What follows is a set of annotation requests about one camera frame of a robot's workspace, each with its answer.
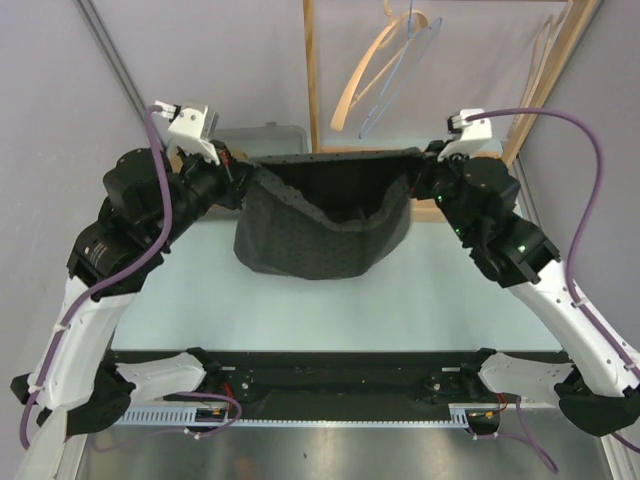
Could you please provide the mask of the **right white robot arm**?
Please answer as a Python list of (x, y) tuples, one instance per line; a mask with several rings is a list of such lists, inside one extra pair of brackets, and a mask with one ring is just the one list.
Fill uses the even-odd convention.
[(463, 393), (473, 401), (500, 393), (546, 403), (596, 437), (636, 423), (638, 352), (576, 299), (559, 250), (515, 212), (520, 184), (506, 165), (443, 140), (430, 142), (420, 158), (414, 196), (435, 202), (482, 275), (526, 305), (568, 357), (553, 364), (483, 348), (462, 367)]

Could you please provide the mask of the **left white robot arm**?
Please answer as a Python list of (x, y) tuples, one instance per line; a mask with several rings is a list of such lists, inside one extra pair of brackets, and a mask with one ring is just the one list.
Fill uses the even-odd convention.
[(164, 397), (224, 402), (225, 425), (242, 414), (222, 390), (220, 365), (201, 348), (147, 363), (104, 358), (126, 309), (170, 247), (211, 207), (237, 208), (250, 165), (222, 143), (212, 157), (180, 152), (173, 171), (164, 153), (124, 154), (103, 178), (106, 198), (97, 220), (72, 249), (61, 314), (37, 370), (12, 380), (24, 419), (57, 425), (64, 439), (101, 432), (135, 404)]

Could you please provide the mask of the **light wooden hanger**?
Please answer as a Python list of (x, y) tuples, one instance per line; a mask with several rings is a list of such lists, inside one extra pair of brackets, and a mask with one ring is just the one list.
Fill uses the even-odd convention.
[(559, 14), (550, 14), (543, 22), (535, 38), (527, 81), (519, 104), (521, 108), (528, 107), (533, 99), (534, 92), (541, 81), (543, 69), (555, 42), (557, 32), (563, 25), (572, 5), (572, 1), (567, 1)]

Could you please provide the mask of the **dark grey dotted skirt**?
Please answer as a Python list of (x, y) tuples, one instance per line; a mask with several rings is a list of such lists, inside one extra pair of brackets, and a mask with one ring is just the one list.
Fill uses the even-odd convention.
[(337, 280), (364, 274), (404, 240), (423, 154), (410, 147), (247, 163), (236, 258), (257, 273)]

